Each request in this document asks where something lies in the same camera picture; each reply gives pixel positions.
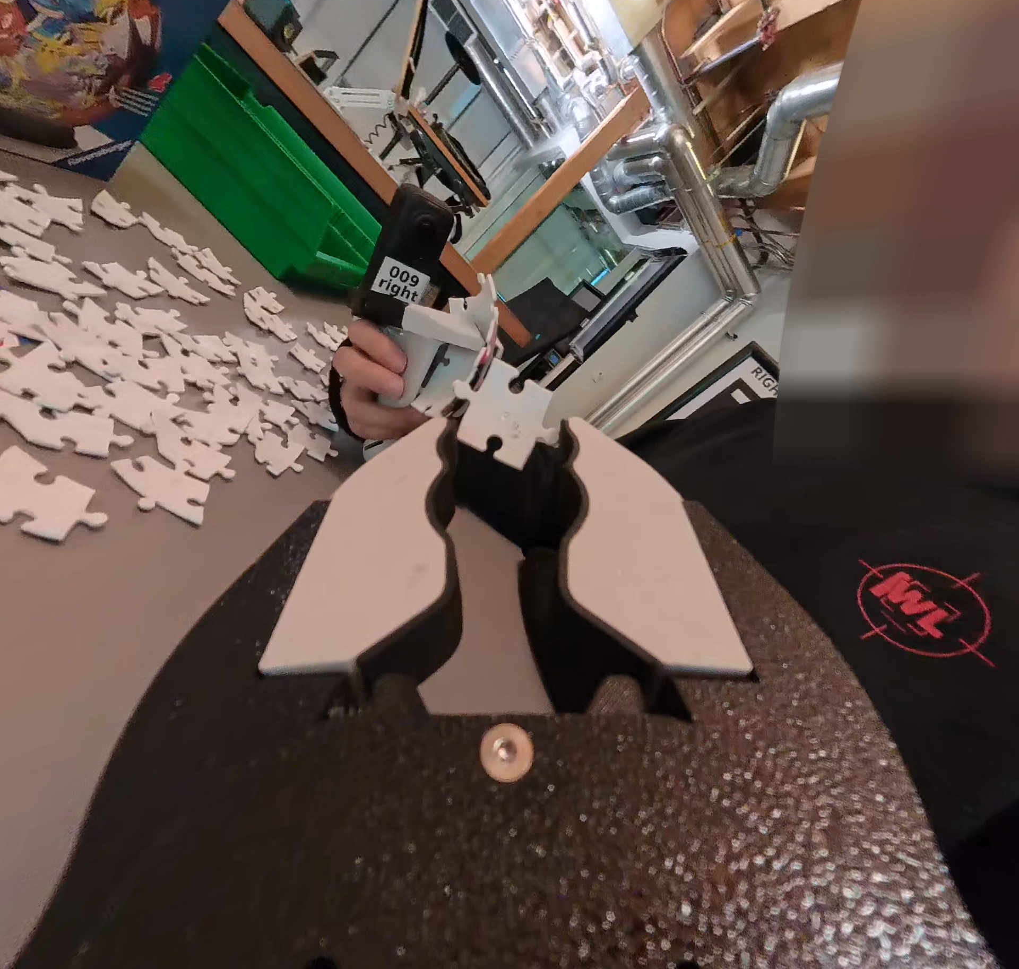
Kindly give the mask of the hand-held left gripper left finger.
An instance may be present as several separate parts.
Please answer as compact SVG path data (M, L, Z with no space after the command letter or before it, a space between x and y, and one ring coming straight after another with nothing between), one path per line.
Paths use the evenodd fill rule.
M333 493L259 660L265 678L338 677L358 695L420 687L451 658L463 602L448 527L455 422L432 419Z

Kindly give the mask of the person's black sweatshirt torso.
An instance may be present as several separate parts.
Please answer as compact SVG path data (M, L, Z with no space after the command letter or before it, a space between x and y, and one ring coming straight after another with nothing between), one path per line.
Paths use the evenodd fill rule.
M834 642L896 742L949 872L1018 963L1017 488L772 456L777 406L619 443L701 504Z

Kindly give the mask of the single white puzzle piece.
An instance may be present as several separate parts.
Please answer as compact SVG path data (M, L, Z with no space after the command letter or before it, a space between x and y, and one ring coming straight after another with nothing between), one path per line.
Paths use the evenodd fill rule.
M498 442L494 461L523 471L536 445L555 445L559 432L544 421L551 393L533 381L513 389L517 371L501 360L492 361L478 386L455 380L452 391L465 403L455 438L477 453L488 453L491 440Z

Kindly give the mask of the wooden post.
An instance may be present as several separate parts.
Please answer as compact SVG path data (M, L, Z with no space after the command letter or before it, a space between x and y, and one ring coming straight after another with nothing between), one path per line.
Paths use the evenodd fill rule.
M627 98L567 157L508 223L478 251L472 262L475 270L480 274L494 274L564 202L568 193L604 160L619 142L646 120L650 109L646 93L641 86L635 85Z

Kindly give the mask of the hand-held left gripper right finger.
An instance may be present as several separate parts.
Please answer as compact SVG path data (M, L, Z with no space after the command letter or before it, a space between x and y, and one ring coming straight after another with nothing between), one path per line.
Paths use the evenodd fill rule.
M630 659L645 708L675 679L747 681L754 664L679 492L580 418L562 425L578 513L558 549L572 616Z

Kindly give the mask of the person's right hand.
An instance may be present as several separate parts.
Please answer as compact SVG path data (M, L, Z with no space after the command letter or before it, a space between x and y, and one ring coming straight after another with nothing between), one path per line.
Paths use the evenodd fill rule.
M403 397L407 364L401 348L379 327L353 320L329 372L329 403L340 430L362 442L392 441L427 423L411 406L383 402Z

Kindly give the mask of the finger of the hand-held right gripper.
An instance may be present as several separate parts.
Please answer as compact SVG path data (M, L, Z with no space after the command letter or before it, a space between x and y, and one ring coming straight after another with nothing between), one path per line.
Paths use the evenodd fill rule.
M480 351L438 351L425 370L411 408L427 417L454 414L465 402L464 396L455 394L455 384L476 388L480 363Z
M464 300L452 300L454 303L462 307L452 312L408 304L403 310L401 330L461 349L482 349L486 336L465 311Z

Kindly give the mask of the green plastic bin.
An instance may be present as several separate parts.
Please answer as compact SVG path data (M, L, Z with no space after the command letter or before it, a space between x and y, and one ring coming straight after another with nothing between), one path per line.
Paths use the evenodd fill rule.
M208 44L142 143L275 278L341 293L361 285L380 223Z

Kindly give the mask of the silver ventilation duct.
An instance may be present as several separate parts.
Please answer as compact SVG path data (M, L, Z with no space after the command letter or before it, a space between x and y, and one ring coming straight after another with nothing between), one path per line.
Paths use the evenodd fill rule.
M758 279L738 243L722 201L771 196L788 178L806 122L832 112L843 63L799 75L787 84L768 110L753 166L708 176L690 134L678 123L623 139L609 154L621 175L660 175L679 205L720 288L720 301L640 368L587 417L603 433L615 432L649 402L702 351L712 347L756 306Z

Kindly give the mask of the curved assembled puzzle section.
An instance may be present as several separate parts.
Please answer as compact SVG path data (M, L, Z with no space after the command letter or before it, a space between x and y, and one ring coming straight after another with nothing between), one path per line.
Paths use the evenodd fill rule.
M447 343L455 360L465 365L465 374L457 376L469 390L479 390L497 362L504 361L505 347L500 339L498 305L503 302L495 288L492 274L478 276L476 297L452 300L450 314L455 319L455 336Z

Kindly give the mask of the black office chair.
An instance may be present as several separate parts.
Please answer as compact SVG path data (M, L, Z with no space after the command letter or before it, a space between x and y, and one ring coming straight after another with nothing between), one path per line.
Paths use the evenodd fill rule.
M509 300L507 307L528 334L528 341L517 344L507 333L499 334L503 362L519 368L542 352L552 349L572 338L591 318L606 298L585 280L566 293L548 277Z

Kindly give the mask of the blue puzzle box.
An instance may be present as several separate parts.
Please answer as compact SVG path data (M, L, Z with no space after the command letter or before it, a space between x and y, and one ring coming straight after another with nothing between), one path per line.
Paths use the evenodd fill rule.
M230 0L1 0L2 150L109 180Z

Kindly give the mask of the person's right forearm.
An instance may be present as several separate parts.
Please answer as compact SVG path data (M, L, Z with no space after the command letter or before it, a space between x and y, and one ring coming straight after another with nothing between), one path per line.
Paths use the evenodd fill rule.
M455 443L455 503L501 534L522 552L554 549L581 509L580 491L567 469L566 435L538 443L517 470L489 453Z

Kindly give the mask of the pile of white puzzle pieces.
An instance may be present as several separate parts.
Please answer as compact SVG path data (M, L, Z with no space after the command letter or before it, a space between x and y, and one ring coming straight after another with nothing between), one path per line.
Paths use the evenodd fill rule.
M338 457L329 363L347 329L297 326L101 189L61 197L2 173L2 524L52 543L102 528L97 490L43 451L109 467L139 512L200 527L210 488L250 447L272 478Z

